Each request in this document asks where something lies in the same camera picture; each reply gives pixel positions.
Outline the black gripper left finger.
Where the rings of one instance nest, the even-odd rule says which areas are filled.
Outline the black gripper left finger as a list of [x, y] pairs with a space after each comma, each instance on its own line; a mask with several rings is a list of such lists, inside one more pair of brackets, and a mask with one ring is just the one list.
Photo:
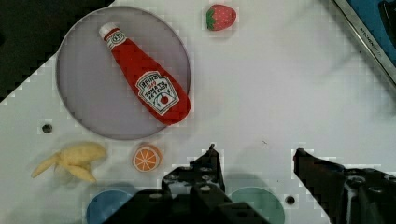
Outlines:
[[187, 166], [178, 166], [162, 179], [162, 190], [169, 192], [173, 198], [179, 194], [189, 194], [195, 185], [213, 184], [225, 191], [219, 153], [215, 145], [198, 159]]

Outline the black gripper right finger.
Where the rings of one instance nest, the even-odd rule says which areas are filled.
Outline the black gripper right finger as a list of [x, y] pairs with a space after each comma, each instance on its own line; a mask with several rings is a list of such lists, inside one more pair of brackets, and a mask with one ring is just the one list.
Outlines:
[[396, 224], [396, 182], [373, 168], [346, 168], [319, 159], [302, 148], [293, 156], [293, 172], [332, 224]]

